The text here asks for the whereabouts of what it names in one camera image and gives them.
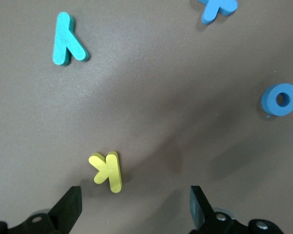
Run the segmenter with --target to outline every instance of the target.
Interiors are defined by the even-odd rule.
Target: black plastic bracket
[[[11,229],[0,221],[0,234],[69,234],[82,207],[81,187],[71,187],[48,214],[32,215]]]
[[[283,234],[267,220],[251,220],[247,227],[226,213],[214,212],[200,186],[191,186],[190,212],[196,228],[190,234]]]

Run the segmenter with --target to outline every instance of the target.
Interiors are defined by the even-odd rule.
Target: teal foam letter
[[[79,61],[87,61],[89,54],[74,34],[74,19],[66,12],[60,12],[55,29],[53,62],[56,65],[69,64],[70,54]]]

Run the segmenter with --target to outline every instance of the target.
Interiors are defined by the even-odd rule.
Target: metal screw
[[[267,230],[268,229],[268,226],[266,223],[262,222],[262,221],[258,221],[256,222],[256,226],[260,229],[263,229],[263,230]]]
[[[219,221],[225,221],[225,220],[226,220],[226,217],[225,217],[223,214],[217,214],[217,215],[216,215],[216,218],[217,218]]]
[[[37,222],[39,222],[40,220],[42,220],[42,218],[38,216],[38,217],[33,218],[31,221],[32,221],[33,223],[37,223]]]

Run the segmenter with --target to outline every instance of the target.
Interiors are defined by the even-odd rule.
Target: yellow letter k
[[[104,158],[99,153],[94,153],[89,158],[89,163],[98,169],[94,182],[102,184],[107,178],[113,193],[119,193],[122,189],[121,169],[118,161],[118,154],[115,151],[108,153]]]

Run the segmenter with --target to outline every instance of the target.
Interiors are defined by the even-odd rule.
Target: blue foam letter o
[[[278,104],[277,97],[282,95],[283,102]],[[264,110],[274,116],[285,116],[293,111],[293,85],[292,84],[274,84],[270,86],[263,94],[262,107]]]

